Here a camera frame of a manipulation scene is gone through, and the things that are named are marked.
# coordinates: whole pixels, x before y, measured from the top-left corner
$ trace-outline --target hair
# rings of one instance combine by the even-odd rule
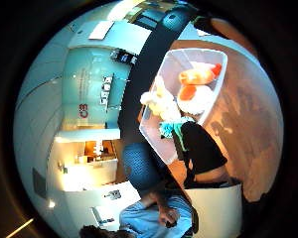
[[[79,237],[80,238],[108,238],[112,237],[109,236],[109,233],[107,230],[101,229],[99,227],[95,227],[93,225],[83,226],[81,230],[79,231]],[[127,231],[118,230],[115,232],[116,238],[129,238]]]
[[[100,232],[99,228],[94,227],[93,225],[83,226],[79,231],[80,238],[105,238]]]

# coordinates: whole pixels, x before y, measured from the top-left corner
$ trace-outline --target wall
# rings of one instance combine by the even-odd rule
[[[52,142],[63,119],[61,76],[67,45],[87,17],[88,13],[69,23],[40,51],[24,79],[14,115],[14,152],[22,183],[39,213],[64,237],[69,236],[47,209],[48,200],[35,193],[34,187],[43,193],[47,188],[33,181],[33,169],[46,178]]]

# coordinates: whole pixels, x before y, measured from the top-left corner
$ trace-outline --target man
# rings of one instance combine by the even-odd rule
[[[121,211],[118,231],[83,226],[80,238],[181,238],[191,228],[191,206],[182,195],[154,190]]]

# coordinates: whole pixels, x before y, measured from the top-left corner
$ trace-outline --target light fixture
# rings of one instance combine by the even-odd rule
[[[49,208],[52,209],[55,206],[56,206],[56,203],[53,200],[50,199],[50,201],[49,201]]]

